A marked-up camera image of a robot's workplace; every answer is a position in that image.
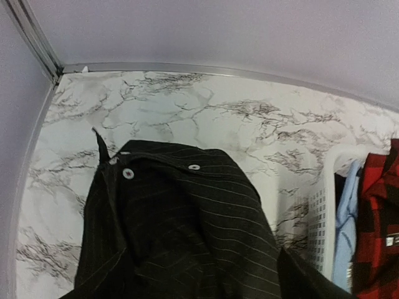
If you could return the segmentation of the black pinstriped long sleeve shirt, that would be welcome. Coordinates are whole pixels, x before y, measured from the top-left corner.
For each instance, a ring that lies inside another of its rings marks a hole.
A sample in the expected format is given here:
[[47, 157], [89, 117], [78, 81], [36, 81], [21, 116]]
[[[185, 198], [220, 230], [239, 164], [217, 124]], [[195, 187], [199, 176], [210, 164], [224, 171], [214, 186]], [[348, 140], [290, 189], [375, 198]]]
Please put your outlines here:
[[224, 151], [131, 140], [99, 165], [67, 298], [348, 298], [280, 248]]

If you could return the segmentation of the white plastic laundry basket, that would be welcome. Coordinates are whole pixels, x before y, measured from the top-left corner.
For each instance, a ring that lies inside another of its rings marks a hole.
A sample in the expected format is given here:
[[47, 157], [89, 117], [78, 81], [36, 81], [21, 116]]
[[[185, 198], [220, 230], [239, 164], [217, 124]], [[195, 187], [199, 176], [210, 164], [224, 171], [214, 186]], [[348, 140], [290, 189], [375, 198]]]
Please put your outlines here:
[[335, 180], [334, 174], [346, 176], [353, 161], [364, 163], [368, 154], [388, 154], [387, 149], [370, 145], [335, 145], [324, 158], [319, 179], [306, 194], [306, 259], [325, 278], [332, 280], [335, 250]]

